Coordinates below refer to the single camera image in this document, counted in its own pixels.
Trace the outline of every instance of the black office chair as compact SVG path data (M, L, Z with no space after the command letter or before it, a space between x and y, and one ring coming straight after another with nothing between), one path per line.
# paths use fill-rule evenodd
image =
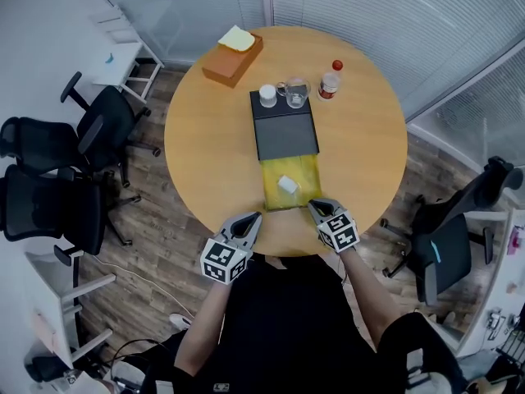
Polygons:
M104 228L116 234L123 246L125 240L109 220L107 212L128 203L138 203L140 196L106 205L107 174L102 182L79 177L71 168L59 170L56 177L28 176L16 165L0 179L0 227L8 241L34 236L64 236L74 246L62 250L54 246L54 254L71 266L71 255L85 251L100 252Z
M91 174L78 146L73 127L61 122L11 117L0 129L0 157L15 158L18 167L32 176L69 166Z
M523 182L523 172L502 158L490 158L484 172L465 188L457 191L448 201L426 204L422 195L416 201L421 204L412 222L412 234L391 226L381 219L380 226L398 236L410 240L411 250L390 271L383 270L392 278L402 268L416 274L418 299L427 305L436 303L436 297L445 289L470 273L471 253L469 241L485 247L485 262L493 257L493 234L486 227L483 236L469 232L463 213L494 206L505 187L517 190Z
M142 117L149 117L151 111L142 108L135 116L126 98L113 86L108 86L95 98L91 105L85 102L75 90L82 74L77 71L60 96L64 102L70 96L84 110L85 114L76 127L79 136L78 150L84 154L94 171L116 164L121 172L122 186L127 187L126 146L148 149L157 157L161 150L151 144L128 140L131 132Z

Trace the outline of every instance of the chair armrest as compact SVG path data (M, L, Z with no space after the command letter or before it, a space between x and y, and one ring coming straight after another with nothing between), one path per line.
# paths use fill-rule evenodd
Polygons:
M494 258L494 233L489 227L483 228L483 248L485 249L485 264L492 263Z
M430 263L425 267L425 277L423 280L425 286L425 303L429 306L437 302L437 277L436 264Z
M57 177L65 181L74 181L76 171L72 167L61 167L57 170Z
M68 255L62 248L58 245L53 247L53 253L58 260L67 267L71 267L71 255Z
M95 121L93 121L93 124L91 124L91 127L88 129L84 137L82 137L82 140L79 142L78 150L81 154L84 154L88 151L91 144L93 144L93 142L97 139L97 136L100 133L100 130L102 129L103 125L104 119L102 115L99 115L95 118Z
M64 103L71 91L75 88L77 82L80 80L80 77L82 77L82 73L79 71L77 71L73 77L71 77L71 80L67 83L66 87L62 91L62 95L60 95L60 102Z

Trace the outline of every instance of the white cup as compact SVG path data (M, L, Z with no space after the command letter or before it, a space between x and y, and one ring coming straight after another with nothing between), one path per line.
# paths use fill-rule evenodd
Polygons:
M271 108L277 103L277 92L274 85L262 85L259 89L259 99L265 108Z

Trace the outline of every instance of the small white box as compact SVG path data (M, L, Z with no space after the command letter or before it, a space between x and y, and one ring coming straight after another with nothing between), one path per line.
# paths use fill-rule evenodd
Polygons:
M340 253L359 242L355 221L348 210L317 225L317 232L319 232L322 243L332 248L336 253Z
M229 285L248 266L251 250L239 250L228 244L208 239L200 255L200 267L204 276Z
M295 190L298 189L297 183L289 178L286 175L283 175L281 179L277 182L280 188L282 188L284 191L286 191L289 194L293 194Z

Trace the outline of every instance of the yellow plastic bag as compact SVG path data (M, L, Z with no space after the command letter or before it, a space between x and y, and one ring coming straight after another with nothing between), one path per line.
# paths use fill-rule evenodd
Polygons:
M261 161L261 168L268 211L306 206L309 200L321 197L316 154ZM293 194L279 187L283 175L299 186Z

